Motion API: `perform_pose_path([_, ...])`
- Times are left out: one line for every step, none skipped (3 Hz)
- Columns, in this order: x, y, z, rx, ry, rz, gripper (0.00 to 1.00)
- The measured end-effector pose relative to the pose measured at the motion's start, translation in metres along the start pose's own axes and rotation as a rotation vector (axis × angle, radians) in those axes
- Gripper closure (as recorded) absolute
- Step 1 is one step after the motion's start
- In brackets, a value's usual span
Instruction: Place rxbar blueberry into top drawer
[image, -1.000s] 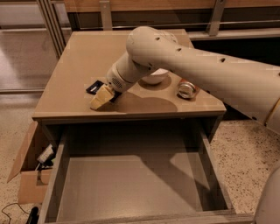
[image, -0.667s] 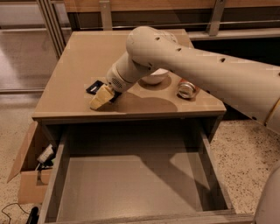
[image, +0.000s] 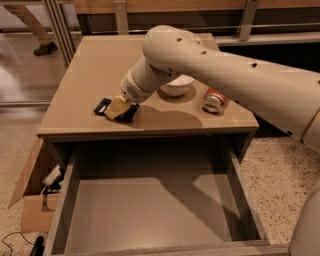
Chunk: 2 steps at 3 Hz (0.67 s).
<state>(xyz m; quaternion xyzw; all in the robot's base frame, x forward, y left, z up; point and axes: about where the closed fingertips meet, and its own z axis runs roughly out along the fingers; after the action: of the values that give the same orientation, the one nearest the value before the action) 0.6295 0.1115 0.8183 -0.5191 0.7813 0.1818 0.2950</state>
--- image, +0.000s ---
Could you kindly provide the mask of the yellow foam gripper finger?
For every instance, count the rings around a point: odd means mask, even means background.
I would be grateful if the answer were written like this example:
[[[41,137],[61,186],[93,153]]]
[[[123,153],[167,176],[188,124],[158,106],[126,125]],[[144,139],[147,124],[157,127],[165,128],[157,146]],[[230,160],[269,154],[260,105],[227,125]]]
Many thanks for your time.
[[[106,108],[105,115],[109,119],[114,120],[119,115],[125,113],[130,106],[131,102],[127,97],[123,95],[117,95]]]

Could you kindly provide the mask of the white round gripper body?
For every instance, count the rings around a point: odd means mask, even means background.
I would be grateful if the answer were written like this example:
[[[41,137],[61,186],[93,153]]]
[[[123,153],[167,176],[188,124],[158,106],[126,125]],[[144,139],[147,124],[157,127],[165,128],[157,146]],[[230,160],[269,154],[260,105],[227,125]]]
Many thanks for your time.
[[[150,70],[136,72],[130,69],[120,82],[121,94],[133,103],[142,103],[154,93],[153,83]]]

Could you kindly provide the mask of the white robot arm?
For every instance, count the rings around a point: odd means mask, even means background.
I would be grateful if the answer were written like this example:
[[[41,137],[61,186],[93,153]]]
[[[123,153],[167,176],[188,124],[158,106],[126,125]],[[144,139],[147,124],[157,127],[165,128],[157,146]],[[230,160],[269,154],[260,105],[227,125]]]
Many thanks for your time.
[[[319,73],[209,49],[194,33],[167,25],[146,33],[142,51],[120,82],[121,94],[107,107],[108,118],[187,75],[320,151]]]

